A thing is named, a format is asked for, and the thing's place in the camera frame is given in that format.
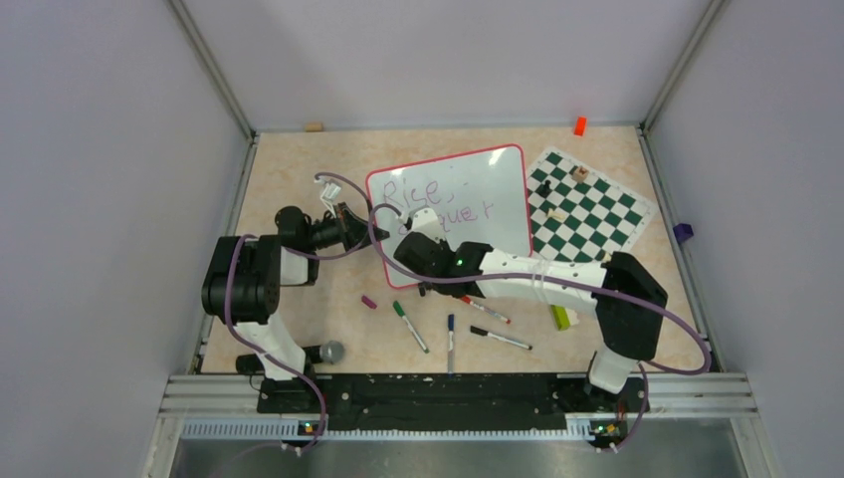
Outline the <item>purple marker cap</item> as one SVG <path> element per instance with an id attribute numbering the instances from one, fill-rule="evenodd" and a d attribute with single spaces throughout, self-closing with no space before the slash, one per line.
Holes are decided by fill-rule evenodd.
<path id="1" fill-rule="evenodd" d="M 367 296 L 362 295 L 360 300 L 369 309 L 371 309 L 371 310 L 377 309 L 377 304 L 374 301 L 372 301 L 370 298 L 368 298 Z"/>

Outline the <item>pink framed whiteboard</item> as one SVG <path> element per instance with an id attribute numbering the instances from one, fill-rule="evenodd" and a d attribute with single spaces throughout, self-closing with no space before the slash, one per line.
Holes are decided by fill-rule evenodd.
<path id="1" fill-rule="evenodd" d="M 526 181 L 524 151 L 510 143 L 376 169 L 365 185 L 375 205 L 431 207 L 453 249 L 473 241 L 529 256 Z"/>

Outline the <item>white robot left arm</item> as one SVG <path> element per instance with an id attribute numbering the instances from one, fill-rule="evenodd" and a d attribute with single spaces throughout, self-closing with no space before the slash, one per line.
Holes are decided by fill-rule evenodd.
<path id="1" fill-rule="evenodd" d="M 266 378 L 284 380 L 282 400 L 295 411 L 315 406 L 319 386 L 303 373 L 311 361 L 298 346 L 278 313 L 281 289 L 312 286 L 319 263 L 317 251 L 341 245 L 345 253 L 372 244 L 368 222 L 346 203 L 313 219 L 297 206 L 275 216 L 277 232 L 218 239 L 200 298 L 206 314 L 232 329 L 248 347 Z"/>

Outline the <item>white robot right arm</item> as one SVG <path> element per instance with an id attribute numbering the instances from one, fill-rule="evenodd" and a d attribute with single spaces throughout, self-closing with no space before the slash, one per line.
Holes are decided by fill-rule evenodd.
<path id="1" fill-rule="evenodd" d="M 597 410 L 619 402 L 629 374 L 656 354 L 668 294 L 628 253 L 559 262 L 486 243 L 451 248 L 411 232 L 393 252 L 392 265 L 442 295 L 535 299 L 596 319 L 602 343 L 590 361 L 583 395 Z"/>

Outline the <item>red cap whiteboard marker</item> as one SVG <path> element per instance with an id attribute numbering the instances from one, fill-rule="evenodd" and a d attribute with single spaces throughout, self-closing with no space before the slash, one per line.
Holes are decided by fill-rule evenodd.
<path id="1" fill-rule="evenodd" d="M 483 305 L 483 304 L 481 304 L 477 301 L 474 301 L 473 299 L 471 299 L 468 296 L 464 296 L 464 297 L 460 298 L 460 301 L 469 305 L 469 306 L 471 306 L 471 307 L 473 307 L 473 308 L 475 308 L 475 309 L 477 309 L 477 310 L 484 312 L 485 314 L 487 314 L 491 317 L 496 318 L 497 320 L 499 320 L 499 321 L 501 321 L 501 322 L 503 322 L 507 325 L 509 325 L 512 322 L 508 317 L 504 316 L 503 314 L 496 312 L 493 309 L 491 309 L 491 308 L 489 308 L 489 307 L 487 307 L 487 306 L 485 306 L 485 305 Z"/>

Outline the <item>blue cap whiteboard marker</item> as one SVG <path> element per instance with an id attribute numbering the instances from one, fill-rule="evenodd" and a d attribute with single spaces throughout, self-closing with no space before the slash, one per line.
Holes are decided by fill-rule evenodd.
<path id="1" fill-rule="evenodd" d="M 447 321 L 448 327 L 448 351 L 447 351 L 447 373 L 455 373 L 455 315 L 450 314 Z"/>

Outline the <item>black grey microphone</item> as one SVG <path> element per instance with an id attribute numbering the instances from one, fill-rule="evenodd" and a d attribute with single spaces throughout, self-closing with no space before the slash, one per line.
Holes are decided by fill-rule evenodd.
<path id="1" fill-rule="evenodd" d="M 304 348 L 306 362 L 310 364 L 335 364 L 343 360 L 345 348 L 342 343 L 329 341 L 327 343 Z M 265 366 L 256 355 L 241 355 L 235 360 L 235 368 L 239 374 L 266 373 Z"/>

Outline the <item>black chess piece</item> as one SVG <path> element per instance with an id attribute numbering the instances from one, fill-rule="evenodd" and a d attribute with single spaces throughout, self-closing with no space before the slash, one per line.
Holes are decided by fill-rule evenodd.
<path id="1" fill-rule="evenodd" d="M 543 182 L 535 191 L 540 197 L 547 198 L 551 193 L 550 181 Z"/>

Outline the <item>white chess piece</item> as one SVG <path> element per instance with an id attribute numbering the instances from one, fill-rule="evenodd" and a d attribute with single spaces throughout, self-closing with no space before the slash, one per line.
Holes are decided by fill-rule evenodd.
<path id="1" fill-rule="evenodd" d="M 566 219 L 567 214 L 561 209 L 551 209 L 546 213 L 546 217 L 558 222 L 563 222 Z"/>

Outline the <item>green white chessboard mat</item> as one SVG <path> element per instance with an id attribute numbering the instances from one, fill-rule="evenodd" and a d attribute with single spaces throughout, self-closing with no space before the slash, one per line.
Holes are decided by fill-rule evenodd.
<path id="1" fill-rule="evenodd" d="M 571 175 L 577 166 L 590 171 L 582 184 Z M 551 193 L 543 198 L 535 191 L 546 180 Z M 629 252 L 658 212 L 654 201 L 551 146 L 527 168 L 526 185 L 532 250 L 547 260 L 591 262 Z M 551 209 L 566 219 L 547 218 Z"/>

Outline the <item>green white toy brick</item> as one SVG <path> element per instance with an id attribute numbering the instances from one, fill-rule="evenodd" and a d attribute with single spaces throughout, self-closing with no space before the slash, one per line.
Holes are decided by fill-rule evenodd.
<path id="1" fill-rule="evenodd" d="M 573 310 L 562 306 L 551 306 L 550 311 L 553 323 L 558 331 L 566 331 L 579 324 L 579 317 Z"/>

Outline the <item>wooden cube on chessboard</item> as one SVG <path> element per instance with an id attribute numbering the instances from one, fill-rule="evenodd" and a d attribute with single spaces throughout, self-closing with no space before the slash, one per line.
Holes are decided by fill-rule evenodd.
<path id="1" fill-rule="evenodd" d="M 590 173 L 590 171 L 587 168 L 585 168 L 583 166 L 577 166 L 572 170 L 571 175 L 572 175 L 572 178 L 575 180 L 576 183 L 582 184 L 588 178 L 589 173 Z"/>

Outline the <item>orange block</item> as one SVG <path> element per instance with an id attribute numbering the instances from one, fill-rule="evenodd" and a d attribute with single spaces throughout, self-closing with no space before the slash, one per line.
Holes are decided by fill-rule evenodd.
<path id="1" fill-rule="evenodd" d="M 578 117 L 573 129 L 573 134 L 576 136 L 584 136 L 588 125 L 587 117 Z"/>

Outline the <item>purple block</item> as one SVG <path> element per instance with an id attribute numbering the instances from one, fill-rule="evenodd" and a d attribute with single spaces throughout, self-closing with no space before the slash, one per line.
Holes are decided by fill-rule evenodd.
<path id="1" fill-rule="evenodd" d="M 678 244 L 683 244 L 695 236 L 693 226 L 688 223 L 678 223 L 672 230 Z"/>

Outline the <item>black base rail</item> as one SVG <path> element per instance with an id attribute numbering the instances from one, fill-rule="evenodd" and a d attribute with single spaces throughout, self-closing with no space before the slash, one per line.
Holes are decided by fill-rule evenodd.
<path id="1" fill-rule="evenodd" d="M 617 393 L 579 373 L 322 375 L 316 386 L 240 376 L 174 380 L 163 410 L 186 436 L 328 440 L 584 440 L 612 447 L 649 411 L 647 383 Z"/>

